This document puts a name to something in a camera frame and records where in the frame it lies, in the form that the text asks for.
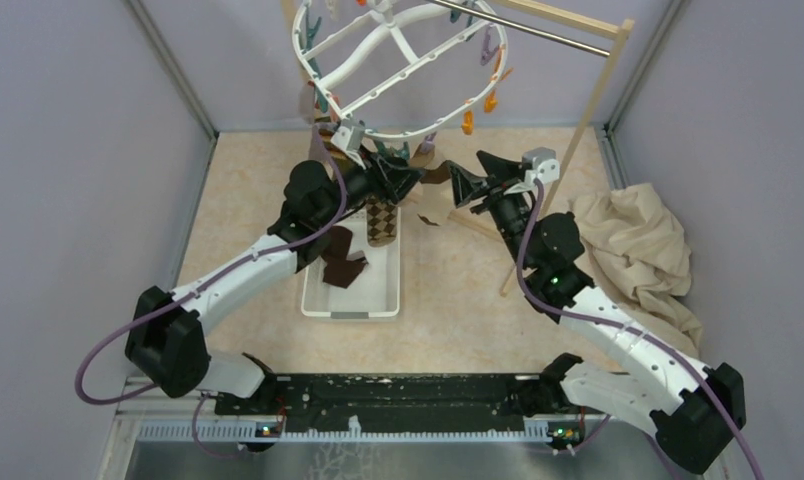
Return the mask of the brown checkered sock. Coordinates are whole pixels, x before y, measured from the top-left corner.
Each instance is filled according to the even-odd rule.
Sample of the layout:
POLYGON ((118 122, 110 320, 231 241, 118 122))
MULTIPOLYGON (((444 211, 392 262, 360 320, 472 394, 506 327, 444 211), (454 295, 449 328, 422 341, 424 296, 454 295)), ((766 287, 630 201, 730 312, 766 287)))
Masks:
POLYGON ((367 202, 367 243, 380 248, 394 242, 398 230, 398 208, 395 205, 371 199, 367 202))

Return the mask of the beige brown sock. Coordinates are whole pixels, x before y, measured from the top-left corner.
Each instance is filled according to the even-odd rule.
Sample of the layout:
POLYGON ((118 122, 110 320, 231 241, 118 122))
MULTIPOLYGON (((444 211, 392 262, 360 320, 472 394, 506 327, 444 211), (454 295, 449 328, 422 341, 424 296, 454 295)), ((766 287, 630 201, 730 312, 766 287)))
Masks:
POLYGON ((427 170, 407 200, 415 205, 418 218, 429 226, 445 225, 455 208, 446 160, 439 148, 420 145, 409 162, 410 166, 427 170))

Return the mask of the white round clip hanger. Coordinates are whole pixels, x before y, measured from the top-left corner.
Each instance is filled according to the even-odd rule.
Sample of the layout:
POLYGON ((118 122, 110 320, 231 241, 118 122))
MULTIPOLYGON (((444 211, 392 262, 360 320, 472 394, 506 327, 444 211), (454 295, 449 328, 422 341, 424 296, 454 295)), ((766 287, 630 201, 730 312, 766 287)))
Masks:
MULTIPOLYGON (((356 9, 348 12, 342 24, 335 24, 337 4, 334 1, 309 1, 312 4, 310 18, 320 20, 321 25, 316 34, 317 40, 325 39, 329 34, 350 23, 364 14, 361 2, 356 9)), ((407 5, 400 1, 392 1, 396 10, 404 10, 417 5, 407 5)), ((467 26, 468 16, 452 18, 443 14, 430 20, 418 22, 404 27, 403 31, 411 47, 418 54, 424 54, 452 35, 467 26)), ((374 28, 374 23, 360 25, 336 45, 318 55, 315 59, 317 67, 327 73, 337 67, 353 49, 374 28)), ((399 133, 404 130, 419 129, 431 123, 436 117, 457 108, 467 98, 479 93, 495 66, 481 64, 481 50, 485 42, 496 45, 499 41, 497 32, 477 32, 468 41, 463 42, 445 54, 436 62, 430 63, 411 77, 382 94, 378 99, 360 109, 352 120, 360 122, 365 129, 374 129, 381 133, 399 133)), ((376 48, 362 66, 335 90, 340 103, 348 104, 360 97, 370 88, 388 79, 406 64, 404 56, 391 39, 385 40, 376 48)), ((493 112, 496 107, 486 112, 481 106, 473 109, 474 129, 476 120, 483 114, 493 112)), ((326 113, 315 113, 316 118, 329 118, 326 113)), ((446 123, 440 130, 457 127, 462 132, 461 121, 455 119, 446 123)))

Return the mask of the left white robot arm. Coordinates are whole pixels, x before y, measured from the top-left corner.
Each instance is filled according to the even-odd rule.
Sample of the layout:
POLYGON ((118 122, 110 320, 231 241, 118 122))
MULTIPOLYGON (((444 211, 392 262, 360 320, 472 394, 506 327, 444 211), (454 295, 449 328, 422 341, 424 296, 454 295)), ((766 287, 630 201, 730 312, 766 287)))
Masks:
POLYGON ((297 163, 278 220, 250 247, 193 282, 170 292, 153 286, 140 295, 126 358, 170 398, 195 390, 225 393, 255 414, 270 411, 278 388, 266 380, 269 368, 249 354, 213 352, 207 335, 253 296, 317 260, 347 213, 369 198, 399 203, 424 174, 378 154, 345 172, 330 157, 297 163))

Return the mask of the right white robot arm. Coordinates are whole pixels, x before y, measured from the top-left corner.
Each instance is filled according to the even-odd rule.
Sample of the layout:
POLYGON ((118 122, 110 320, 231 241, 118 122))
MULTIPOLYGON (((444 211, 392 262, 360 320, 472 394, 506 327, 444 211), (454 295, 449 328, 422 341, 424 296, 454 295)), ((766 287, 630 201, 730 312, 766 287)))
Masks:
POLYGON ((528 195, 541 194, 559 176, 552 151, 522 161, 485 151, 476 175, 447 161, 456 207, 487 213, 515 262, 521 290, 532 307, 605 351, 622 369, 612 373, 569 360, 541 385, 554 412, 573 405, 611 415, 652 436, 675 463, 702 473, 746 424, 743 379, 723 363, 712 368, 652 334, 621 309, 576 264, 584 246, 571 212, 540 216, 528 195))

